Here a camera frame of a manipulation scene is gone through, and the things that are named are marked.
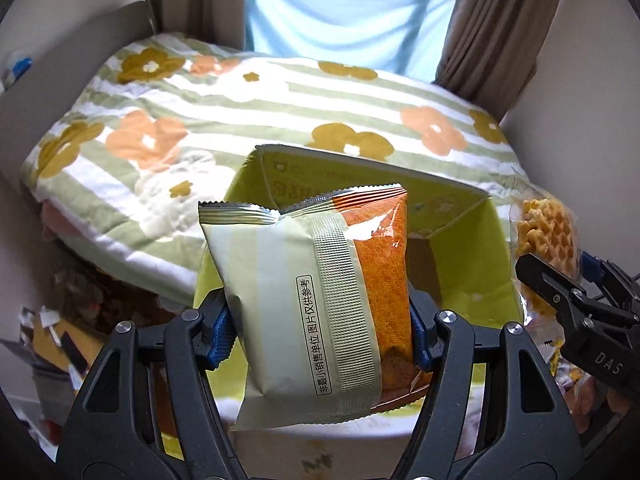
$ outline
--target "plastic wrapper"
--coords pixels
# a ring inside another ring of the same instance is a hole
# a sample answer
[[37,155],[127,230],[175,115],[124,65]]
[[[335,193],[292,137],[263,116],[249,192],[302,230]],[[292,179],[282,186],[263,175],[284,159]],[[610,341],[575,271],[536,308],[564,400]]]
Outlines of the plastic wrapper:
[[558,385],[566,391],[583,372],[560,355],[564,331],[556,310],[515,276],[515,264],[533,253],[556,270],[580,282],[580,249],[572,211],[550,193],[524,178],[517,178],[516,199],[510,208],[511,263],[515,288],[524,311],[525,327],[549,364]]
[[200,224],[249,365],[236,428],[341,422],[424,394],[400,185],[282,212],[204,203]]

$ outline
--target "floral blanket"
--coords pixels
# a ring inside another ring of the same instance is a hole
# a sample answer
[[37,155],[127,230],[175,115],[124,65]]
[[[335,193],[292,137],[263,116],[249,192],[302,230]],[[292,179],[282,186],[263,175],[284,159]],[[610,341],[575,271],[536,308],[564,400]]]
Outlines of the floral blanket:
[[522,170],[485,111],[392,73],[241,53],[178,34],[110,57],[22,176],[47,227],[76,253],[190,304],[204,248],[198,201],[222,200],[249,152],[274,142],[480,187],[508,235],[510,185]]

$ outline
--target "white wall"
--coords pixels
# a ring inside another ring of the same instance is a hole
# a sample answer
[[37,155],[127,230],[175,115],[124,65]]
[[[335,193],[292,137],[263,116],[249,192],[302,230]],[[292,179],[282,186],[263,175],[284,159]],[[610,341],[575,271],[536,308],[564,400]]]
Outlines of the white wall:
[[20,308],[38,310],[49,301],[52,275],[63,255],[42,240],[38,217],[2,176],[0,203],[0,338],[15,341]]
[[561,0],[502,126],[532,181],[578,215],[583,248],[640,272],[640,18],[628,1]]
[[0,23],[0,69],[24,49],[34,59],[92,18],[137,0],[15,0]]

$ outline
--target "orange snack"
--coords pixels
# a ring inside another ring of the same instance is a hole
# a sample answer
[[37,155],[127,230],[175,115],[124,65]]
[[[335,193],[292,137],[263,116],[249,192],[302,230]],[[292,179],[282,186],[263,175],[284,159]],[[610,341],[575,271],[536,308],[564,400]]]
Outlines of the orange snack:
[[407,193],[402,190],[392,198],[370,202],[375,200],[376,193],[364,192],[359,200],[354,200],[353,196],[337,197],[334,198],[334,206],[348,226],[377,220],[370,237],[356,239],[354,244],[380,350],[381,404],[398,399],[393,406],[398,407],[424,394],[421,390],[411,399],[405,398],[415,392],[417,386],[427,384],[428,375],[414,365],[404,262]]
[[[516,229],[516,257],[533,253],[569,278],[577,277],[578,251],[572,218],[559,200],[543,198],[523,201],[522,219],[516,222]],[[529,287],[523,285],[522,293],[540,316],[556,316],[556,310]]]

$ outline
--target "white flower pattern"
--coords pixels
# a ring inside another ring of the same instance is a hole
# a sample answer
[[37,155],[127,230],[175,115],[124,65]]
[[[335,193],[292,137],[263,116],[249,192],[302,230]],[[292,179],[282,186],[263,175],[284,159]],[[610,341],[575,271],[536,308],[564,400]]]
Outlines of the white flower pattern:
[[289,91],[283,67],[266,60],[245,60],[216,81],[216,89],[238,103],[273,101]]
[[[235,174],[231,168],[217,165],[206,150],[189,150],[161,173],[143,173],[135,185],[143,206],[140,228],[149,238],[168,242],[197,227],[198,201],[222,200]],[[190,192],[176,195],[172,190],[185,182]]]

